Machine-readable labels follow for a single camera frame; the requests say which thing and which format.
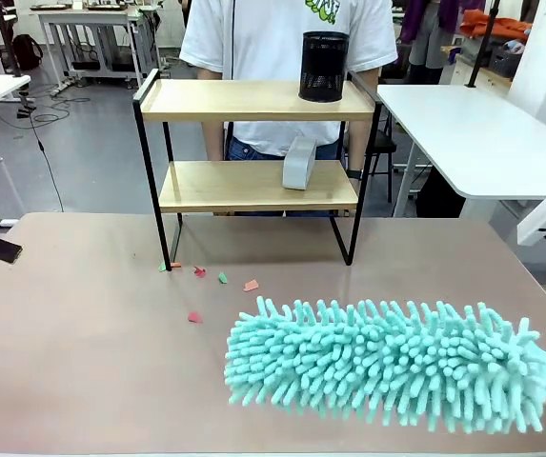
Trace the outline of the white rectangular box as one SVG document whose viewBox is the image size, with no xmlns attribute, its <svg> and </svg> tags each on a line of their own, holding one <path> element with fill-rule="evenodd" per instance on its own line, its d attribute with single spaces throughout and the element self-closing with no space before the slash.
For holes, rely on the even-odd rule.
<svg viewBox="0 0 546 457">
<path fill-rule="evenodd" d="M 315 140 L 296 137 L 284 158 L 282 186 L 285 189 L 305 190 L 312 175 L 315 156 Z"/>
</svg>

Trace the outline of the white workbench with equipment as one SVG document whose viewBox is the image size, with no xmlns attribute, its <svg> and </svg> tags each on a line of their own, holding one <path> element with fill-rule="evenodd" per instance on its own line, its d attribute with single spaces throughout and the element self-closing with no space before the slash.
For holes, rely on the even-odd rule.
<svg viewBox="0 0 546 457">
<path fill-rule="evenodd" d="M 140 84 L 160 65 L 158 10 L 148 0 L 47 0 L 32 6 L 57 90 L 82 78 Z"/>
</svg>

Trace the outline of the black bin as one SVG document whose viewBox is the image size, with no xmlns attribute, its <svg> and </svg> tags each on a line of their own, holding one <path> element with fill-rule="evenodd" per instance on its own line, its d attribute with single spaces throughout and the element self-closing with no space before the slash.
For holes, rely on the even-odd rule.
<svg viewBox="0 0 546 457">
<path fill-rule="evenodd" d="M 418 218 L 458 218 L 464 203 L 465 198 L 432 168 L 416 197 L 415 212 Z"/>
</svg>

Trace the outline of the black backpack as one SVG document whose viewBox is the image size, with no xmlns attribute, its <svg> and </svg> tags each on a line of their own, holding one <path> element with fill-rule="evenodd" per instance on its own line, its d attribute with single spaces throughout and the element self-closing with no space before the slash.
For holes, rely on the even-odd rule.
<svg viewBox="0 0 546 457">
<path fill-rule="evenodd" d="M 30 35 L 16 35 L 12 46 L 20 70 L 34 70 L 41 65 L 43 51 Z"/>
</svg>

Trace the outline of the black mesh pen holder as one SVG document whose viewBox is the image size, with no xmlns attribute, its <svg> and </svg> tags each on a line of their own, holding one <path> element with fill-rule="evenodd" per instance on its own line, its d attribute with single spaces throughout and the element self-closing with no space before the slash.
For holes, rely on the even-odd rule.
<svg viewBox="0 0 546 457">
<path fill-rule="evenodd" d="M 336 31 L 303 33 L 298 96 L 306 101 L 332 103 L 342 98 L 349 35 Z"/>
</svg>

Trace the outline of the purple hanging garment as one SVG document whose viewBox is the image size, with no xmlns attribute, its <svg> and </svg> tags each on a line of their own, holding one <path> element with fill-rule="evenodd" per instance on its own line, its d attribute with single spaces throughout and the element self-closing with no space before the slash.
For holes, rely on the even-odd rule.
<svg viewBox="0 0 546 457">
<path fill-rule="evenodd" d="M 403 18 L 400 41 L 410 43 L 416 38 L 427 7 L 434 0 L 410 0 Z M 485 0 L 439 0 L 437 4 L 438 25 L 449 33 L 454 33 L 459 12 L 465 10 L 484 10 Z"/>
</svg>

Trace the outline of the person left forearm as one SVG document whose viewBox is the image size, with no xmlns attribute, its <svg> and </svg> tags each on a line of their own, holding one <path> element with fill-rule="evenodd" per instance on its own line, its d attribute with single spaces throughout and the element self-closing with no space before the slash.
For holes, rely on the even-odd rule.
<svg viewBox="0 0 546 457">
<path fill-rule="evenodd" d="M 357 80 L 354 82 L 355 87 L 365 101 L 369 103 L 373 109 L 375 101 L 372 94 L 376 94 L 380 68 L 372 70 L 364 70 L 358 72 Z M 368 120 L 350 121 L 349 122 L 349 152 L 348 152 L 348 169 L 352 171 L 361 171 L 363 169 L 365 152 L 368 146 L 370 132 L 372 128 L 372 117 Z"/>
</svg>

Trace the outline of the black chair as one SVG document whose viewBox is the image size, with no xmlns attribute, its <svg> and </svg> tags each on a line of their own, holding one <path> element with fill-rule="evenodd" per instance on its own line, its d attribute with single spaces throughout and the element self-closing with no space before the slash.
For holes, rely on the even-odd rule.
<svg viewBox="0 0 546 457">
<path fill-rule="evenodd" d="M 387 202 L 392 203 L 392 190 L 393 190 L 393 155 L 397 151 L 397 145 L 393 141 L 392 135 L 386 131 L 379 129 L 376 133 L 374 141 L 374 162 L 370 169 L 370 176 L 383 175 L 387 179 L 386 195 Z M 378 171 L 378 162 L 382 155 L 386 156 L 386 169 L 384 171 Z"/>
</svg>

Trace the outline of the two-tier wooden black-frame shelf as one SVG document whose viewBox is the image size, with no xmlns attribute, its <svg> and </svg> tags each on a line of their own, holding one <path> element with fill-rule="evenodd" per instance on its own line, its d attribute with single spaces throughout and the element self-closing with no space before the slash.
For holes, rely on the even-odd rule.
<svg viewBox="0 0 546 457">
<path fill-rule="evenodd" d="M 186 213 L 263 210 L 328 210 L 346 265 L 354 260 L 359 225 L 370 176 L 376 134 L 370 134 L 359 189 L 354 189 L 340 161 L 316 161 L 305 190 L 283 189 L 282 162 L 180 161 L 173 158 L 170 125 L 218 121 L 368 120 L 377 127 L 381 105 L 372 109 L 351 73 L 342 98 L 332 103 L 306 101 L 290 81 L 163 79 L 152 70 L 132 99 L 162 263 L 171 271 Z"/>
</svg>

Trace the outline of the teal chenille duster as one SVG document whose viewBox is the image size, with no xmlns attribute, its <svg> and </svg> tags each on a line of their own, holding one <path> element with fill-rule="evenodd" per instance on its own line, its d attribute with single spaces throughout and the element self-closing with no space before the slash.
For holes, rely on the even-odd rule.
<svg viewBox="0 0 546 457">
<path fill-rule="evenodd" d="M 232 403 L 466 433 L 543 429 L 546 351 L 484 304 L 258 298 L 227 340 Z"/>
</svg>

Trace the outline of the blue jeans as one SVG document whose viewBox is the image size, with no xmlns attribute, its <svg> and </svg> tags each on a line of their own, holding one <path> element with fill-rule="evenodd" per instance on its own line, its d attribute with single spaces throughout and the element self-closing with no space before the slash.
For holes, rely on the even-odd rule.
<svg viewBox="0 0 546 457">
<path fill-rule="evenodd" d="M 336 159 L 338 142 L 329 145 L 318 146 L 316 148 L 315 158 L 317 160 Z M 230 161 L 250 161 L 250 160 L 284 160 L 283 156 L 270 155 L 258 152 L 252 146 L 233 138 L 230 142 L 226 159 Z M 236 216 L 262 216 L 262 217 L 327 217 L 330 214 L 328 210 L 263 210 L 263 211 L 237 211 Z"/>
</svg>

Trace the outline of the grey storage basket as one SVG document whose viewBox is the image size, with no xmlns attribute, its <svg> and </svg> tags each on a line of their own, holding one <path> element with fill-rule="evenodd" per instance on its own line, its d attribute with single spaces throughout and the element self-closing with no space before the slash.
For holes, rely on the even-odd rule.
<svg viewBox="0 0 546 457">
<path fill-rule="evenodd" d="M 514 53 L 507 47 L 495 46 L 492 48 L 488 68 L 499 76 L 513 78 L 516 75 L 521 57 L 521 53 Z"/>
</svg>

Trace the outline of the person torso white t-shirt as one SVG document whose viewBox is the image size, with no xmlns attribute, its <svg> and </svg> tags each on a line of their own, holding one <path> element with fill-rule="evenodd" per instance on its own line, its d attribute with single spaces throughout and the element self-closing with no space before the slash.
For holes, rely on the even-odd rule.
<svg viewBox="0 0 546 457">
<path fill-rule="evenodd" d="M 192 0 L 180 58 L 222 79 L 297 81 L 303 33 L 349 35 L 347 68 L 381 68 L 397 57 L 392 0 Z M 233 138 L 285 156 L 297 136 L 338 142 L 337 122 L 236 122 Z"/>
</svg>

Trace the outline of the large white desk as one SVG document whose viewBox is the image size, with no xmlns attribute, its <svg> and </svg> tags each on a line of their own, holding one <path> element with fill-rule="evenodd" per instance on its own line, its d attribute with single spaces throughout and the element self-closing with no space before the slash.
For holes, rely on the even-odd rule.
<svg viewBox="0 0 546 457">
<path fill-rule="evenodd" d="M 546 126 L 507 100 L 459 85 L 381 85 L 378 96 L 413 141 L 394 217 L 405 213 L 419 155 L 464 197 L 465 219 L 488 222 L 501 200 L 546 197 Z"/>
</svg>

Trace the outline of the orange cloth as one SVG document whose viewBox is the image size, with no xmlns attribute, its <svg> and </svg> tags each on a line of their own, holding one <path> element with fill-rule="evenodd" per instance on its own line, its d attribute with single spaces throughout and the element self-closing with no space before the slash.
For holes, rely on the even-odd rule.
<svg viewBox="0 0 546 457">
<path fill-rule="evenodd" d="M 483 36 L 489 22 L 489 15 L 481 10 L 465 10 L 459 31 L 469 37 Z M 498 38 L 527 40 L 532 23 L 520 22 L 512 18 L 496 18 L 491 35 Z"/>
</svg>

